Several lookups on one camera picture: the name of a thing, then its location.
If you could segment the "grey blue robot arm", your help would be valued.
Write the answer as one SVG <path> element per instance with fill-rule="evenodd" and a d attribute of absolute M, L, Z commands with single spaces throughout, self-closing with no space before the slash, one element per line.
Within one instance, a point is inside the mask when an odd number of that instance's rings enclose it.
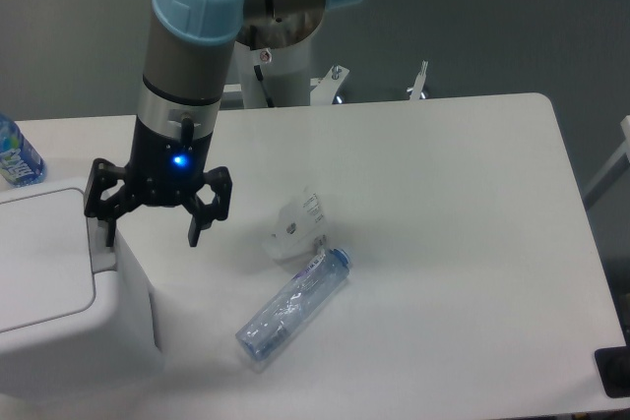
<path fill-rule="evenodd" d="M 228 216 L 232 180 L 208 169 L 228 69 L 247 107 L 311 103 L 311 41 L 324 15 L 362 0 L 151 0 L 141 99 L 126 165 L 94 161 L 84 209 L 93 236 L 115 241 L 140 206 L 185 208 L 188 240 Z"/>

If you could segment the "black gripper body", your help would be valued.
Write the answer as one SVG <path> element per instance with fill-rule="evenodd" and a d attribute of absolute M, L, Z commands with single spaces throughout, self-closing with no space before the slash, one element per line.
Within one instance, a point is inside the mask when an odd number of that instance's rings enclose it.
<path fill-rule="evenodd" d="M 122 206 L 195 208 L 206 185 L 204 172 L 212 137 L 183 145 L 135 122 L 130 159 L 125 166 Z"/>

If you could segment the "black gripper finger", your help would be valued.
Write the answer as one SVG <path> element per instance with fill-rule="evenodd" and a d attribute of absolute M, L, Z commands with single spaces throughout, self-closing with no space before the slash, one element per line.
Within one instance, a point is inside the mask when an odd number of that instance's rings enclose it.
<path fill-rule="evenodd" d="M 93 161 L 84 194 L 84 214 L 105 223 L 106 247 L 114 246 L 117 219 L 134 211 L 141 203 L 127 167 L 117 166 L 104 158 Z"/>
<path fill-rule="evenodd" d="M 209 186 L 214 193 L 209 204 L 205 204 L 197 195 L 205 186 Z M 191 214 L 188 230 L 188 242 L 191 247 L 197 246 L 201 232 L 209 229 L 215 220 L 227 220 L 231 194 L 232 179 L 225 166 L 203 172 L 194 181 L 193 193 L 186 199 L 186 209 Z"/>

